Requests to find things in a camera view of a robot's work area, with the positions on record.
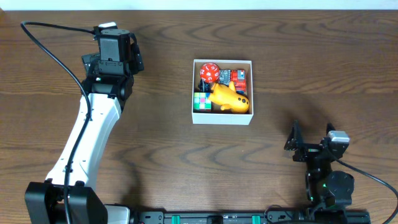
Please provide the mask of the multicolour puzzle cube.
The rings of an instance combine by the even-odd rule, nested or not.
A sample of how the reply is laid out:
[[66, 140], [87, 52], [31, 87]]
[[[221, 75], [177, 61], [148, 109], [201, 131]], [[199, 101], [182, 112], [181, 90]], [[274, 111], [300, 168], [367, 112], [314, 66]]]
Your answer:
[[210, 93], [194, 92], [193, 94], [193, 111], [194, 112], [210, 112], [212, 109], [211, 101], [208, 99]]

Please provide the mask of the red polyhedral die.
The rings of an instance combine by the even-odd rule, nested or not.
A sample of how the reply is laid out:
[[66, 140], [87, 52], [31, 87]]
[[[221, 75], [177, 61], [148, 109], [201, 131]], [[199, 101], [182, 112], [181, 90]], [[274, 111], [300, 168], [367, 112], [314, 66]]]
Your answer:
[[200, 69], [200, 78], [206, 83], [216, 83], [220, 78], [220, 68], [217, 64], [204, 63]]

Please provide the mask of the black round cap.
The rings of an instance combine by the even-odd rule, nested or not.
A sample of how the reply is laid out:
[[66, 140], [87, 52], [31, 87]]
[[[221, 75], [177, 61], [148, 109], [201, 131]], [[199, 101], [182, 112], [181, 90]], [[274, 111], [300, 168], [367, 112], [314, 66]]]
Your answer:
[[199, 84], [198, 84], [198, 89], [199, 92], [202, 93], [211, 93], [211, 88], [212, 88], [212, 83], [208, 83], [204, 80], [200, 80]]

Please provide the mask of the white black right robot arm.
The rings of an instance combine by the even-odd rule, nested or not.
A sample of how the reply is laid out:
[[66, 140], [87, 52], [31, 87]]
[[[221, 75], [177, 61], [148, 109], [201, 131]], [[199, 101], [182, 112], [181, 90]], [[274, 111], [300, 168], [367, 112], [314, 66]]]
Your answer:
[[343, 157], [350, 138], [344, 131], [326, 126], [326, 136], [318, 144], [306, 143], [298, 121], [294, 121], [284, 150], [293, 151], [295, 162], [304, 162], [307, 198], [311, 207], [304, 219], [322, 223], [348, 223], [346, 206], [352, 204], [354, 177], [340, 170], [333, 170], [331, 163]]

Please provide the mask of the red grey toy truck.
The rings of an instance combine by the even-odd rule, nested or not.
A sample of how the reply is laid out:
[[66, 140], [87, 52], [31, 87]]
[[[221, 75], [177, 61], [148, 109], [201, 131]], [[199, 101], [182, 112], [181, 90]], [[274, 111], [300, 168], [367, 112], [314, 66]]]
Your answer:
[[237, 93], [242, 95], [246, 94], [246, 72], [244, 70], [220, 70], [218, 82], [226, 86], [228, 86], [230, 82], [234, 82]]

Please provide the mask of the orange rubber duck toy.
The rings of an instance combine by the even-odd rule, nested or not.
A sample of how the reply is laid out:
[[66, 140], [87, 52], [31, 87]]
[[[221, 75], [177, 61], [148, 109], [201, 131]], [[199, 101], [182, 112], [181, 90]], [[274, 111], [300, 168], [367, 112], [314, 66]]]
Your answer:
[[246, 113], [249, 110], [249, 100], [247, 97], [240, 95], [236, 91], [234, 82], [230, 82], [228, 86], [215, 83], [211, 87], [211, 93], [208, 99], [220, 106], [220, 110], [230, 110], [232, 113]]

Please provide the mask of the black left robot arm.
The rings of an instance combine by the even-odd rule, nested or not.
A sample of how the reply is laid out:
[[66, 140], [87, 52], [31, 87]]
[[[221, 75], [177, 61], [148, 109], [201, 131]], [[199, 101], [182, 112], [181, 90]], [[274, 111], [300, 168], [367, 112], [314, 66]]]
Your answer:
[[30, 182], [25, 204], [32, 223], [134, 223], [125, 205], [106, 205], [95, 192], [110, 132], [132, 94], [134, 75], [144, 69], [136, 36], [113, 22], [90, 31], [99, 51], [82, 56], [86, 78], [65, 148], [43, 182]]

